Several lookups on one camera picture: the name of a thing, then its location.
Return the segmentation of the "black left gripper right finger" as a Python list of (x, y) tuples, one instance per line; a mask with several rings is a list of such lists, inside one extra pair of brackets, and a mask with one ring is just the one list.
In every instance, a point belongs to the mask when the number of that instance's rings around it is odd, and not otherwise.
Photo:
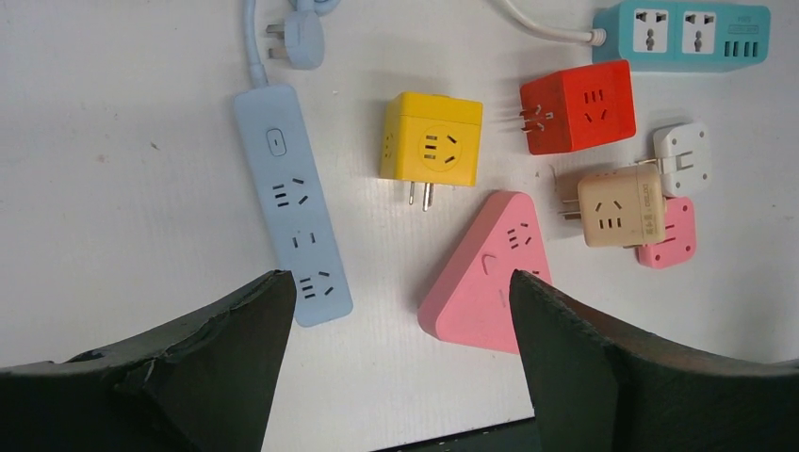
[(794, 451), (798, 368), (687, 347), (523, 270), (510, 310), (546, 451)]

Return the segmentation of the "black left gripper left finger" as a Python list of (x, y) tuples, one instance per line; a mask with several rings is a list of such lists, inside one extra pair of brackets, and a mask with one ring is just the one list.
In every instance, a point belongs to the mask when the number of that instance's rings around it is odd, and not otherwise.
[(296, 303), (287, 271), (120, 342), (1, 371), (5, 451), (257, 451)]

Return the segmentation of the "pink power strip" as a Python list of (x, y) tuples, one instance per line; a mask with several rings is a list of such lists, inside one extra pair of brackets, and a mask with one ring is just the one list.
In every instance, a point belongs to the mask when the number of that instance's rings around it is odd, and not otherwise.
[(553, 282), (533, 199), (497, 191), (423, 299), (420, 328), (442, 342), (516, 354), (509, 291), (518, 269)]

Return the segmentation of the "pink plug adapter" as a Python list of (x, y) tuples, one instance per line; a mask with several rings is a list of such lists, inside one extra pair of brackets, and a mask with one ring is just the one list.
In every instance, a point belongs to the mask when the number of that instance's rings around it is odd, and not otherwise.
[(666, 236), (660, 243), (636, 249), (637, 261), (642, 266), (665, 269), (691, 260), (696, 252), (696, 220), (693, 202), (688, 197), (666, 201)]

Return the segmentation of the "beige cube socket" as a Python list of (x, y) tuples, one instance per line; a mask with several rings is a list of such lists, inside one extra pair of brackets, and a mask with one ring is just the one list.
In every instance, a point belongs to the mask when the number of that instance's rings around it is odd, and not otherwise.
[(568, 172), (556, 187), (570, 206), (561, 215), (580, 221), (590, 248), (641, 247), (666, 238), (666, 198), (651, 163)]

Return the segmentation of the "white plug adapter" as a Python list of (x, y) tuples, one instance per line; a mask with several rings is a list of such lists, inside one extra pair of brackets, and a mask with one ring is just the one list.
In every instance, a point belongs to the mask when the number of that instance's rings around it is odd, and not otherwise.
[(668, 198), (689, 197), (707, 189), (712, 176), (709, 129), (703, 122), (671, 125), (652, 134), (654, 156), (638, 164), (654, 165)]

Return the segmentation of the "red cube socket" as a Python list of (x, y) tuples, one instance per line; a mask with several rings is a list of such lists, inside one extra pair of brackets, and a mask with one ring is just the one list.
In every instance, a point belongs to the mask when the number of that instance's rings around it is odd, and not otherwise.
[(624, 59), (559, 70), (519, 87), (513, 129), (532, 155), (575, 153), (637, 133), (632, 72)]

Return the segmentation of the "yellow cube socket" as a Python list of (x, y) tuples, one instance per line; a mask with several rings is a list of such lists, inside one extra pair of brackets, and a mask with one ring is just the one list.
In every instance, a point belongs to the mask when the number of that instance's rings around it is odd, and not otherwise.
[(476, 101), (404, 91), (388, 102), (384, 114), (379, 176), (423, 185), (422, 210), (432, 207), (438, 185), (476, 184), (483, 104)]

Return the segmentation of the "teal power strip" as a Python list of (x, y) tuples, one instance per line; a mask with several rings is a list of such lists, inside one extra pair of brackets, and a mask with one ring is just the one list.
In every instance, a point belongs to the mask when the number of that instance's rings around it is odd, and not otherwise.
[(592, 62), (624, 59), (634, 72), (731, 72), (765, 61), (771, 19), (765, 6), (622, 1), (594, 17), (606, 40), (593, 48)]

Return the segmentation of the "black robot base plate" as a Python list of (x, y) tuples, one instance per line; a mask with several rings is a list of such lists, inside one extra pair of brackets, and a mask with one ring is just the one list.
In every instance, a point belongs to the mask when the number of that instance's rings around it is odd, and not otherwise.
[(534, 418), (477, 428), (444, 437), (401, 444), (380, 452), (531, 452), (542, 451)]

